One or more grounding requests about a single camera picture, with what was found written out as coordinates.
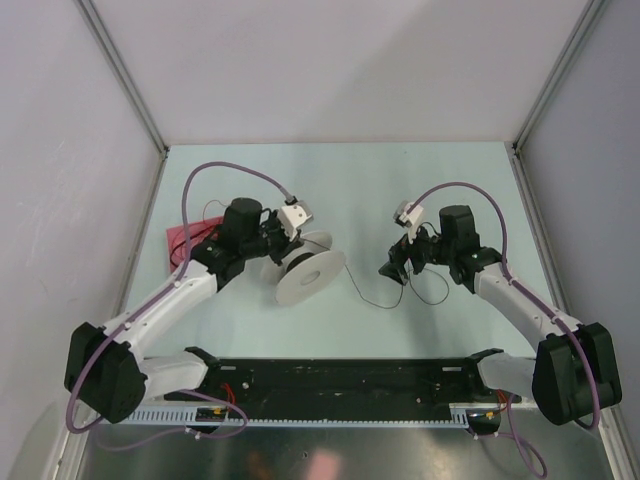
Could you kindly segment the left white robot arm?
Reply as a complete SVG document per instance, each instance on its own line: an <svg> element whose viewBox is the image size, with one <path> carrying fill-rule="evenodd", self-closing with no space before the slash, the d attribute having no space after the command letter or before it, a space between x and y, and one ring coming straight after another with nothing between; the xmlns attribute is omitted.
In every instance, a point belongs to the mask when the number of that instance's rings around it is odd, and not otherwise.
<svg viewBox="0 0 640 480"><path fill-rule="evenodd" d="M85 322L73 331L64 375L70 400L115 424L149 398L200 387L212 361L203 350L188 347L155 358L146 352L186 313L239 276L248 261L268 257L281 264L301 247L302 228L312 218L297 199L275 210L254 199L234 199L142 305L101 326Z"/></svg>

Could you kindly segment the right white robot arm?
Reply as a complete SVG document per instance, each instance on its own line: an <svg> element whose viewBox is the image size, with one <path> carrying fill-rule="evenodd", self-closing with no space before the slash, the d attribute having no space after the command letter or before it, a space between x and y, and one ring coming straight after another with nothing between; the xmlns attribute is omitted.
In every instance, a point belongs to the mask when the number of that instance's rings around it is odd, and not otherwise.
<svg viewBox="0 0 640 480"><path fill-rule="evenodd" d="M555 425L595 417L621 402L614 345L603 325L583 324L529 290L496 249L481 244L468 206L441 209L440 230L433 235L424 228L423 217L422 207L408 201L399 205L393 219L405 232L389 249L379 273L405 285L428 265L445 266L455 284L514 326L535 355L482 354L478 371L486 387L534 400Z"/></svg>

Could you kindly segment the white plastic spool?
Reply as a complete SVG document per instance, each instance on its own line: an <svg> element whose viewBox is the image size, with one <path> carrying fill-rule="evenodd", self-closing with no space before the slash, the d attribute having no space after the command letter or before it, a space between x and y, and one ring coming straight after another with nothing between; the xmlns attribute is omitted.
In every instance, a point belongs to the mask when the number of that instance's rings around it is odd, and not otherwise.
<svg viewBox="0 0 640 480"><path fill-rule="evenodd" d="M294 249L276 265L267 258L261 278L275 287L275 301L281 306L297 305L329 286L343 271L346 255L333 249L328 231L301 235L303 245Z"/></svg>

